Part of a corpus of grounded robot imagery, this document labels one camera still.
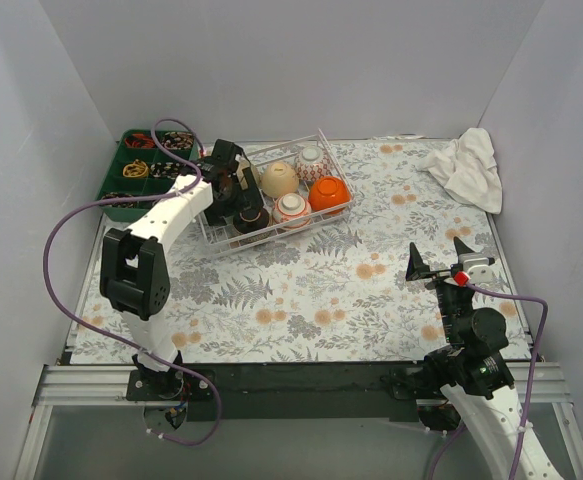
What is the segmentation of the cream bird pattern bowl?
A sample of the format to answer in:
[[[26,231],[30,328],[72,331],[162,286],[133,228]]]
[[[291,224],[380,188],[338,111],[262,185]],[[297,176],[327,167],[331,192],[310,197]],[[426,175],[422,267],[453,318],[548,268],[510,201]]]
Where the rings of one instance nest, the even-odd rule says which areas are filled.
[[[271,163],[261,177],[261,189],[265,195],[277,199],[296,192],[299,178],[295,169],[284,161]]]

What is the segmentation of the white bowl red wreath pattern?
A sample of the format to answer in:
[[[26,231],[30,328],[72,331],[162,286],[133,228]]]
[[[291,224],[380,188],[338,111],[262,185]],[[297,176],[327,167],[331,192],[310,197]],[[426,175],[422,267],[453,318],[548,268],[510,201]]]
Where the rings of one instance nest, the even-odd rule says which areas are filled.
[[[272,210],[273,221],[283,230],[296,230],[312,222],[312,209],[308,201],[297,193],[279,197]]]

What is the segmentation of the white wire dish rack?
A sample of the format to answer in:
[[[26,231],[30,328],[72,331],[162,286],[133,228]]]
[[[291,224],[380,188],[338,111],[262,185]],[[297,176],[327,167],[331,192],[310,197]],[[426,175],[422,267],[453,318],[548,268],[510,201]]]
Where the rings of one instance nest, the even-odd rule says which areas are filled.
[[[347,217],[354,193],[322,131],[257,150],[237,174],[247,208],[222,214],[211,207],[198,216],[209,249],[227,255]]]

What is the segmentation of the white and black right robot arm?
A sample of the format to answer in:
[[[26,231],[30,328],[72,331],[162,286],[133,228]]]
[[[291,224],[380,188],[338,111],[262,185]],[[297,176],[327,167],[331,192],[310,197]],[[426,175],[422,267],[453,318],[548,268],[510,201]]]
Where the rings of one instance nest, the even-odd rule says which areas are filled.
[[[408,282],[423,280],[436,294],[446,344],[428,353],[421,365],[394,369],[385,379],[396,397],[444,397],[479,447],[495,479],[558,479],[528,420],[531,394],[518,393],[501,352],[509,340],[504,315],[477,308],[475,293],[495,279],[495,259],[453,240],[456,263],[433,270],[416,245],[409,246]]]

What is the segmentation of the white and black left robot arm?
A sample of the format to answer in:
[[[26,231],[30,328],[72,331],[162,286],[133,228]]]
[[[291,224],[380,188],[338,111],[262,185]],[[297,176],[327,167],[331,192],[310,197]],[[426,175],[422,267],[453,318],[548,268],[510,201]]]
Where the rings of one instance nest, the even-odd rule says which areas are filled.
[[[170,294],[167,253],[177,237],[204,215],[212,226],[230,219],[266,221],[257,182],[242,147],[218,139],[212,152],[184,166],[168,199],[161,199],[128,228],[104,236],[100,293],[122,315],[132,341],[141,349],[132,357],[139,380],[164,400],[180,395],[182,373],[174,365],[182,355],[170,339],[163,308]]]

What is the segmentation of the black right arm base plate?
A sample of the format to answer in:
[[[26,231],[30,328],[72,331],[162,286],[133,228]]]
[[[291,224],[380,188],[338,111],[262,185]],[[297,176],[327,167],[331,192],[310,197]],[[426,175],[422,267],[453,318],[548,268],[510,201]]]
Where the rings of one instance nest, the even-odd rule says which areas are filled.
[[[396,399],[440,400],[446,390],[453,395],[465,395],[463,387],[445,373],[427,366],[396,367],[382,378],[382,383]]]

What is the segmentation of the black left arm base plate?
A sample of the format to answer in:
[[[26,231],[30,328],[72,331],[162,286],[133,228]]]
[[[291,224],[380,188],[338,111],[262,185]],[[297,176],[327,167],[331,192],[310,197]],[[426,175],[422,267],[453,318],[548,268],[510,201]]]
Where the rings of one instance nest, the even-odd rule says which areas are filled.
[[[210,401],[213,393],[207,380],[181,371],[153,372],[135,369],[129,375],[125,399],[135,402]]]

